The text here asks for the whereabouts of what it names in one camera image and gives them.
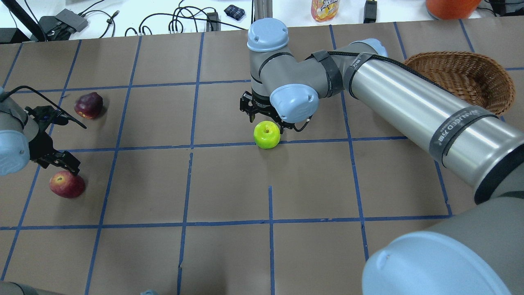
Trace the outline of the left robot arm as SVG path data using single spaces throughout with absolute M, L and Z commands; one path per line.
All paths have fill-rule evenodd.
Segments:
M 19 172 L 34 162 L 42 168 L 53 165 L 77 175 L 80 161 L 68 151 L 56 150 L 47 128 L 69 122 L 86 126 L 53 102 L 49 106 L 21 108 L 11 98 L 13 93 L 1 89 L 0 174 Z

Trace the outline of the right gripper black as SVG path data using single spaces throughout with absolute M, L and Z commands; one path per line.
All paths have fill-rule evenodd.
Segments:
M 285 129 L 292 129 L 295 132 L 301 132 L 311 121 L 313 116 L 307 117 L 302 127 L 298 128 L 295 123 L 287 123 L 283 121 L 276 109 L 270 104 L 269 98 L 258 95 L 256 92 L 245 91 L 240 97 L 240 111 L 247 114 L 250 123 L 256 119 L 256 114 L 267 116 L 274 123 L 279 125 L 280 134 L 284 133 Z

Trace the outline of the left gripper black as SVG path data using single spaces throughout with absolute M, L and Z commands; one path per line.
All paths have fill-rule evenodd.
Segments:
M 53 140 L 46 131 L 52 124 L 67 125 L 66 112 L 52 106 L 38 106 L 34 109 L 25 107 L 25 112 L 31 122 L 37 123 L 37 133 L 29 140 L 30 160 L 42 168 L 53 165 L 78 176 L 81 162 L 69 151 L 55 150 Z

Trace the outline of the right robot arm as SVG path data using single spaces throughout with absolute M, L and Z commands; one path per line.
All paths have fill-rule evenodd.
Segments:
M 365 295 L 522 295 L 523 132 L 402 63 L 377 39 L 297 62 L 288 28 L 258 19 L 247 33 L 251 92 L 241 111 L 292 128 L 344 90 L 474 189 L 477 205 L 373 254 Z

